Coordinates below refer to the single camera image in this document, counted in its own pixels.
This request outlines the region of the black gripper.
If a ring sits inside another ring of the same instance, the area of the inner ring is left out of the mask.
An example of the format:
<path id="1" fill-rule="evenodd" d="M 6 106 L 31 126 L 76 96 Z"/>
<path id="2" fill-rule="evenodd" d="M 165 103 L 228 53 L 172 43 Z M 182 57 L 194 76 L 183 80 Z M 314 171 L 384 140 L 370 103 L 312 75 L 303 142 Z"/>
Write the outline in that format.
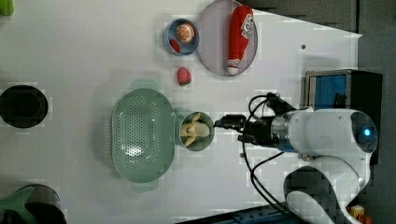
<path id="1" fill-rule="evenodd" d="M 215 121 L 214 126 L 223 129 L 242 130 L 237 140 L 255 146 L 272 147 L 275 140 L 271 134 L 274 117 L 262 117 L 255 121 L 247 121 L 244 115 L 225 115 Z"/>

